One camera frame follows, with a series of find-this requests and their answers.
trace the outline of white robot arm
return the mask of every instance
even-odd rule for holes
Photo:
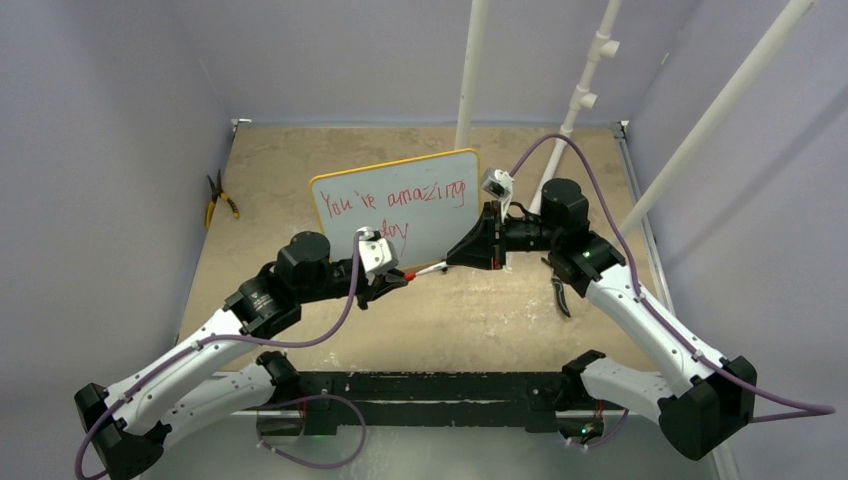
[[[329,338],[350,310],[407,285],[395,269],[398,255],[379,232],[356,234],[352,259],[330,262],[330,244],[315,232],[302,232],[280,250],[277,261],[244,282],[223,307],[188,338],[159,359],[108,387],[89,384],[74,396],[88,440],[113,480],[130,479],[150,467],[164,449],[230,413],[267,403],[297,372],[279,352],[258,363],[208,379],[257,345],[306,347]],[[309,342],[270,339],[300,320],[301,304],[347,295],[336,326]],[[84,477],[79,470],[78,477]]]

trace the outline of white pvc pipe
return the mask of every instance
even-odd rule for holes
[[[565,116],[565,121],[559,127],[559,133],[570,137],[574,131],[574,121],[577,120],[577,113],[581,108],[591,109],[597,95],[589,91],[592,84],[592,78],[595,76],[595,70],[598,68],[598,62],[602,57],[613,58],[618,50],[618,42],[610,40],[612,26],[615,23],[615,17],[618,15],[618,10],[621,8],[622,0],[610,0],[607,4],[607,9],[604,12],[604,18],[601,20],[601,26],[595,32],[595,38],[592,39],[592,46],[589,48],[588,60],[586,67],[583,68],[583,75],[580,76],[580,83],[574,88],[574,93],[571,94],[571,101],[568,104],[568,113]],[[545,167],[545,172],[542,174],[542,179],[539,181],[539,186],[536,188],[536,195],[530,203],[530,211],[539,213],[539,207],[542,203],[542,185],[554,177],[559,160],[562,158],[562,152],[565,150],[566,143],[557,139],[554,144],[554,151],[551,153],[551,158],[548,160],[548,165]]]
[[[457,150],[471,145],[471,110],[477,90],[477,71],[483,53],[483,37],[486,36],[486,17],[489,15],[489,0],[471,2],[471,21],[468,24],[468,42],[465,46],[465,66],[462,69],[462,89],[459,95],[459,117],[456,121]]]
[[[668,163],[660,171],[657,178],[645,190],[642,198],[636,202],[633,210],[627,214],[627,218],[619,228],[621,233],[627,235],[641,223],[642,217],[657,202],[671,183],[680,175],[683,168],[692,158],[692,154],[700,148],[704,142],[713,134],[728,112],[736,105],[739,98],[748,91],[754,80],[762,73],[766,65],[774,58],[774,55],[798,25],[810,8],[818,3],[818,0],[790,0],[786,7],[777,16],[774,23],[763,35],[748,57],[730,77],[724,88],[716,96],[713,103],[707,108],[692,131],[686,135],[683,142],[668,160]]]

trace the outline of yellow pliers handle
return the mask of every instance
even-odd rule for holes
[[[221,198],[223,198],[224,200],[226,200],[226,201],[227,201],[227,203],[230,205],[230,210],[232,210],[232,211],[233,211],[233,216],[234,216],[234,217],[238,218],[238,217],[240,217],[240,216],[241,216],[241,214],[238,212],[238,207],[236,206],[236,202],[234,202],[234,201],[233,201],[233,199],[232,199],[232,198],[230,198],[230,196],[229,196],[229,195],[227,195],[227,194],[226,194],[226,193],[224,193],[224,192],[221,192]]]

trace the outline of wall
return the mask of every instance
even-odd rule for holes
[[[0,4],[5,479],[70,478],[74,392],[137,370],[176,334],[203,175],[223,164],[230,126],[172,18],[158,2]]]
[[[471,0],[175,3],[233,117],[456,121]],[[581,123],[630,118],[697,3],[624,2]],[[562,123],[606,4],[493,1],[473,119]]]
[[[704,2],[630,123],[643,189],[783,6]],[[821,2],[650,213],[680,318],[760,386],[837,415],[752,425],[745,478],[842,478],[848,4]],[[759,414],[783,411],[757,402]]]

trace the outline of red handwritten text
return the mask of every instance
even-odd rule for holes
[[[403,251],[406,250],[406,239],[409,234],[409,222],[406,222],[403,227],[401,227],[400,224],[397,223],[390,224],[389,221],[384,218],[382,228],[380,228],[380,234],[386,238],[400,237],[402,240],[400,255],[403,256]]]
[[[407,205],[412,202],[432,202],[442,199],[460,199],[454,208],[465,206],[465,182],[458,180],[441,186],[439,182],[419,188],[407,188],[397,193],[390,193],[387,201],[390,207],[395,205]]]
[[[365,195],[361,195],[359,192],[354,191],[353,193],[362,200],[362,204],[365,205],[365,208],[370,208],[371,210],[377,210],[377,207],[374,206],[374,195],[370,193],[366,193]]]
[[[321,198],[324,199],[324,204],[327,206],[327,212],[330,214],[330,218],[337,217],[353,208],[350,200],[340,198],[336,201],[330,201],[330,196],[324,194],[324,192],[321,192]]]

